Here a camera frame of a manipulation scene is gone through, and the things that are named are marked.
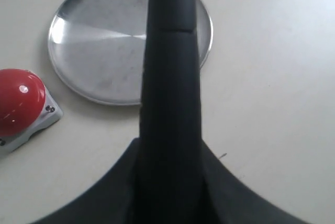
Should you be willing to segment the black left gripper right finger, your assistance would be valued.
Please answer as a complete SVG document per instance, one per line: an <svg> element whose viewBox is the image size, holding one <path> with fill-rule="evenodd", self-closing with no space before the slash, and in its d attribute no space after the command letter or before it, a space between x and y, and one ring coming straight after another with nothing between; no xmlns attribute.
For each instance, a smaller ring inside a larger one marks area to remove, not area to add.
<svg viewBox="0 0 335 224"><path fill-rule="evenodd" d="M271 204L239 181L202 144L205 190L203 223L303 223L304 221Z"/></svg>

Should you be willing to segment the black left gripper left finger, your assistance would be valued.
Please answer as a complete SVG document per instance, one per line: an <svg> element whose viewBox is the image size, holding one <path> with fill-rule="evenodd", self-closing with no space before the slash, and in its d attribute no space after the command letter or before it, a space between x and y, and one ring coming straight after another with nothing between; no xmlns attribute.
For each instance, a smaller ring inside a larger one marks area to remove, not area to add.
<svg viewBox="0 0 335 224"><path fill-rule="evenodd" d="M97 183L35 223L133 223L138 145L139 140L135 138Z"/></svg>

